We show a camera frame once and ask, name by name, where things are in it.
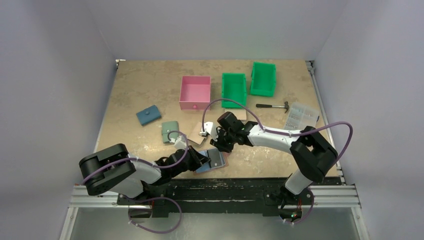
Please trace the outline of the brown card holder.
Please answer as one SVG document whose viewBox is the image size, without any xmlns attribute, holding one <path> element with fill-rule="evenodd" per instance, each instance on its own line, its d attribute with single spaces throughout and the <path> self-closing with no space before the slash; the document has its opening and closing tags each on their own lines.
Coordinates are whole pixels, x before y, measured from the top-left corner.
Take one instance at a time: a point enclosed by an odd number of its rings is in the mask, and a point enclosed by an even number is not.
<svg viewBox="0 0 424 240">
<path fill-rule="evenodd" d="M 224 154 L 218 151 L 217 148 L 201 150 L 199 153 L 205 157 L 210 158 L 210 161 L 202 165 L 200 168 L 198 168 L 195 171 L 196 174 L 203 174 L 206 172 L 210 172 L 212 170 L 223 168 L 227 165 Z"/>
</svg>

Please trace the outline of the beige card holder with strap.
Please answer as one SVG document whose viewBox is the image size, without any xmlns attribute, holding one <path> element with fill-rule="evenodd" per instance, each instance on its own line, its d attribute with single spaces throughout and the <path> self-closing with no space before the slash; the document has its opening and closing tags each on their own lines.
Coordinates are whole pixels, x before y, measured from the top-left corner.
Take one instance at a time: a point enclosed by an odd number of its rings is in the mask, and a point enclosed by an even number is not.
<svg viewBox="0 0 424 240">
<path fill-rule="evenodd" d="M 224 112 L 231 112 L 234 116 L 241 121 L 247 120 L 247 111 L 241 108 L 225 108 Z"/>
</svg>

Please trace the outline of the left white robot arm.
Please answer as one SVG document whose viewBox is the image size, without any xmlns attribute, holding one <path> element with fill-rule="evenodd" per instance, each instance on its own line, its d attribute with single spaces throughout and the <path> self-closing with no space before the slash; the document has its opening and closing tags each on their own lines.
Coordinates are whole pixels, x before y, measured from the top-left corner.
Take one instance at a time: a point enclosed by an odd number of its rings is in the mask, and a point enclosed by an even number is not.
<svg viewBox="0 0 424 240">
<path fill-rule="evenodd" d="M 181 173 L 208 165 L 210 160 L 205 153 L 188 146 L 149 162 L 131 157 L 126 146 L 119 143 L 84 157 L 78 165 L 88 195 L 112 191 L 135 198 L 148 186 L 164 185 Z"/>
</svg>

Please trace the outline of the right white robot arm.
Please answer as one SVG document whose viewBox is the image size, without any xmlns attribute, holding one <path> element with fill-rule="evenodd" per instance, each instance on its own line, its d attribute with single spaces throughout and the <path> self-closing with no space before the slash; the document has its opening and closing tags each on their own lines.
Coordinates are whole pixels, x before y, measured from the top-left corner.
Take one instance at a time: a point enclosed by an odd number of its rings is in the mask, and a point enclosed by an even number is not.
<svg viewBox="0 0 424 240">
<path fill-rule="evenodd" d="M 203 123 L 202 135 L 211 136 L 211 145 L 220 152 L 231 153 L 234 145 L 266 147 L 292 155 L 297 170 L 283 184 L 282 190 L 299 195 L 312 183 L 321 183 L 335 164 L 338 153 L 314 127 L 284 130 L 242 122 L 232 112 L 221 115 L 217 124 Z"/>
</svg>

